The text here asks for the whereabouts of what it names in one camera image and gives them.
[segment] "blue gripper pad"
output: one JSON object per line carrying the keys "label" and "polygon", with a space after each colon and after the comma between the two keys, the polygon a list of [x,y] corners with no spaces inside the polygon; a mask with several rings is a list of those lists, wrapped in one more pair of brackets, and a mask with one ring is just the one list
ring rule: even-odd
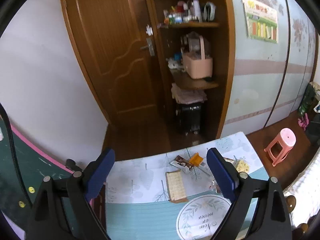
{"label": "blue gripper pad", "polygon": [[216,148],[208,150],[207,164],[223,196],[233,202],[236,199],[234,190],[239,186],[236,168],[231,163],[226,162]]}
{"label": "blue gripper pad", "polygon": [[89,202],[92,198],[96,198],[106,181],[106,178],[115,163],[115,152],[110,148],[106,148],[97,160],[90,162],[84,170],[84,187],[85,198]]}

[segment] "pink basket handle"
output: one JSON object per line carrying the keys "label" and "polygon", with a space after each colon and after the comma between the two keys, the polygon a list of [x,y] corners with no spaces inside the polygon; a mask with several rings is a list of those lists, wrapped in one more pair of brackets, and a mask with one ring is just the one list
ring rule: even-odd
{"label": "pink basket handle", "polygon": [[199,36],[199,38],[200,38],[201,59],[205,59],[203,37]]}

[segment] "shelf unit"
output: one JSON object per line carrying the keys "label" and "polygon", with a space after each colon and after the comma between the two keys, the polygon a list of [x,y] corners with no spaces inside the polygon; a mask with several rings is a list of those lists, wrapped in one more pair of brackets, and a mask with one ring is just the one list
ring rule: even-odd
{"label": "shelf unit", "polygon": [[[171,8],[178,1],[188,0],[151,0],[148,10],[155,33],[155,43],[164,84],[166,113],[173,118],[175,101],[172,100],[171,87],[175,82],[185,90],[205,90],[207,101],[203,110],[201,133],[206,140],[220,138],[230,100],[235,59],[235,22],[232,0],[199,0],[216,6],[214,22],[189,22],[165,25],[164,9]],[[193,80],[187,73],[169,70],[166,58],[181,50],[181,37],[197,32],[209,41],[210,55],[213,59],[213,82],[203,79]]]}
{"label": "shelf unit", "polygon": [[192,79],[188,73],[182,72],[178,69],[170,69],[174,82],[181,89],[185,90],[199,90],[216,88],[219,84],[215,81],[207,82],[204,79]]}
{"label": "shelf unit", "polygon": [[217,28],[220,24],[217,22],[189,22],[181,24],[161,24],[159,27],[164,29],[176,29],[176,28]]}

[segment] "wooden shelf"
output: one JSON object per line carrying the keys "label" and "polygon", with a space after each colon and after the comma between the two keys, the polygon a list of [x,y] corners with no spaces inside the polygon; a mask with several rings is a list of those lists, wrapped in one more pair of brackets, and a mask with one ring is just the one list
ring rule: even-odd
{"label": "wooden shelf", "polygon": [[175,28],[217,28],[219,27],[219,23],[215,22],[189,22],[189,23],[181,23],[181,24],[161,24],[159,28],[165,28],[165,29],[175,29]]}
{"label": "wooden shelf", "polygon": [[199,90],[216,88],[219,84],[215,81],[207,82],[204,79],[192,79],[186,72],[177,69],[170,69],[174,82],[178,87],[185,90]]}

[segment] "pink plastic stool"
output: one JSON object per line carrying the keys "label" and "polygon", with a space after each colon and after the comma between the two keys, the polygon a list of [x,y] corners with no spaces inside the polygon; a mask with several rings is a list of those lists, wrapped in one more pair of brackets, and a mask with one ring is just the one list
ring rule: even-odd
{"label": "pink plastic stool", "polygon": [[[277,157],[274,157],[271,152],[271,148],[277,142],[281,145],[282,150]],[[293,131],[289,128],[283,128],[272,142],[269,143],[268,147],[264,149],[265,152],[269,153],[269,156],[273,161],[272,166],[276,166],[278,163],[282,162],[287,157],[288,152],[294,147],[295,143],[296,136]]]}

